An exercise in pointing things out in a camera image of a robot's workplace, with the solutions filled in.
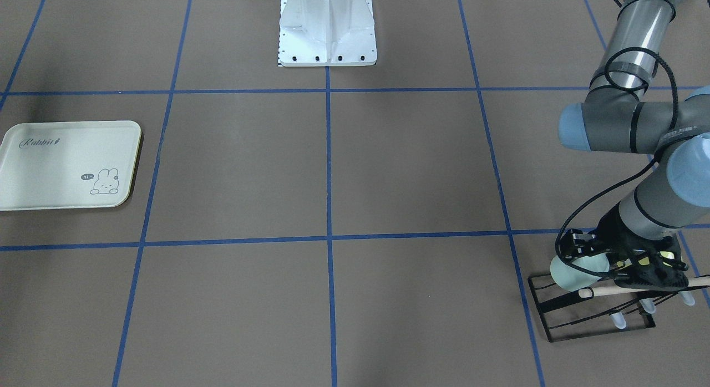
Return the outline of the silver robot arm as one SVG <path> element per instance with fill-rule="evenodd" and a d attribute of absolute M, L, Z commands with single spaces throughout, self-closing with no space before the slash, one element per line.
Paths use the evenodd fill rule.
<path fill-rule="evenodd" d="M 652 155 L 642 182 L 584 235 L 563 223 L 552 268 L 623 288 L 682 289 L 677 234 L 708 216 L 708 87 L 678 99 L 660 47 L 685 0 L 623 0 L 581 103 L 560 116 L 568 149 Z"/>

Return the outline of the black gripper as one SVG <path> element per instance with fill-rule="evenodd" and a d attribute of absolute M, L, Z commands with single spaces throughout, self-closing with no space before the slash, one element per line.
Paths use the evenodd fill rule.
<path fill-rule="evenodd" d="M 619 203 L 614 205 L 599 221 L 596 234 L 583 231 L 565 231 L 558 237 L 559 258 L 581 258 L 605 252 L 611 260 L 627 260 L 650 251 L 650 240 L 633 233 L 623 222 Z M 612 263 L 599 281 L 628 281 L 631 263 Z"/>

